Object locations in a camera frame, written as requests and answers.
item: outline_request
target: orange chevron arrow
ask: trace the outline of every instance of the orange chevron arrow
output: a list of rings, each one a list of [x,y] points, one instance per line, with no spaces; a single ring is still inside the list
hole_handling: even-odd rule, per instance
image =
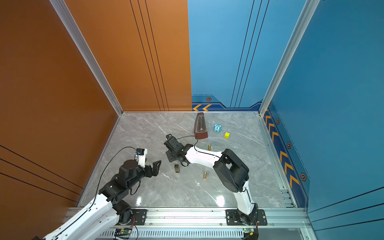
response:
[[[272,142],[274,141],[274,137],[276,136],[279,136],[279,134],[277,132],[272,132]]]
[[[285,175],[287,175],[287,167],[293,170],[293,167],[291,165],[289,165],[288,163],[285,163],[285,167],[284,167]]]
[[[290,183],[290,185],[291,185],[291,188],[292,188],[292,180],[294,180],[297,184],[300,185],[299,181],[297,181],[297,179],[294,178],[294,177],[291,175],[290,180],[289,180],[289,183]]]
[[[267,125],[268,118],[271,118],[271,116],[265,116],[265,125]]]
[[[283,159],[282,159],[283,156],[288,157],[288,155],[285,152],[280,151],[280,162],[283,162]]]
[[[193,110],[198,111],[197,108],[200,106],[201,106],[201,104],[197,105],[196,107],[193,108]]]
[[[271,127],[274,127],[274,124],[272,123],[269,124],[269,133],[271,133]]]
[[[205,108],[203,108],[203,110],[208,112],[207,108],[209,108],[209,106],[211,106],[211,105],[212,104],[208,104]]]

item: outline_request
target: blue wall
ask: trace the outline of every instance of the blue wall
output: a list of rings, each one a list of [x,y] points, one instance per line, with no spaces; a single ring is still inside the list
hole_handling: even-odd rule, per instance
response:
[[[192,95],[212,95],[227,108],[248,108],[261,101],[304,3],[255,0],[250,15],[252,0],[188,1]]]
[[[320,1],[272,100],[320,240],[384,234],[383,26],[384,1]]]

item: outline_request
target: orange wall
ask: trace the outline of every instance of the orange wall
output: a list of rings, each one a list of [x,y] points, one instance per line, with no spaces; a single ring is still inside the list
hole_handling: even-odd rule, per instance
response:
[[[3,2],[0,33],[0,145],[15,152],[0,147],[1,238],[42,238],[76,206],[117,115],[48,0]]]
[[[191,110],[187,0],[65,2],[125,111]]]

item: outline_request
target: gray marble surface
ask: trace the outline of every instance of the gray marble surface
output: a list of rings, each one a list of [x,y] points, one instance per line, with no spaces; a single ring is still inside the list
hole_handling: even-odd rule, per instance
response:
[[[255,113],[204,113],[208,138],[196,144],[201,149],[212,146],[212,151],[231,149],[248,167],[250,191],[253,201],[259,207],[285,207],[282,195],[271,166],[271,160],[256,123]],[[180,165],[180,173],[175,173],[164,146],[166,134],[176,138],[193,135],[196,113],[130,113],[124,112],[95,170],[93,179],[88,182],[79,206],[83,207],[96,193],[100,174],[105,166],[121,148],[148,148],[149,165],[161,160],[157,177],[143,178],[141,186],[133,196],[124,198],[131,206],[140,207],[237,207],[233,193],[227,190],[213,169],[202,165]],[[213,131],[215,124],[221,124],[219,133]],[[229,139],[224,134],[230,133]],[[194,144],[194,137],[179,140],[182,144]],[[125,160],[133,159],[134,150],[124,149],[108,165],[100,181],[99,189],[118,173]]]

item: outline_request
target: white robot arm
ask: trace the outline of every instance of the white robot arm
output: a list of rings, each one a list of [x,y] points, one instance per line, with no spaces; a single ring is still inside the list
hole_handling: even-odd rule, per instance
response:
[[[136,160],[127,160],[119,173],[107,182],[99,194],[62,226],[47,234],[44,240],[94,240],[118,222],[133,224],[131,207],[122,199],[143,177],[157,176],[161,161],[145,165],[146,149],[136,149]]]
[[[246,225],[253,225],[257,217],[257,204],[251,202],[248,183],[248,167],[230,149],[223,152],[211,152],[195,147],[192,144],[181,144],[174,136],[168,134],[164,145],[168,160],[180,163],[201,164],[213,168],[223,185],[231,190],[237,201],[237,210],[241,221]]]

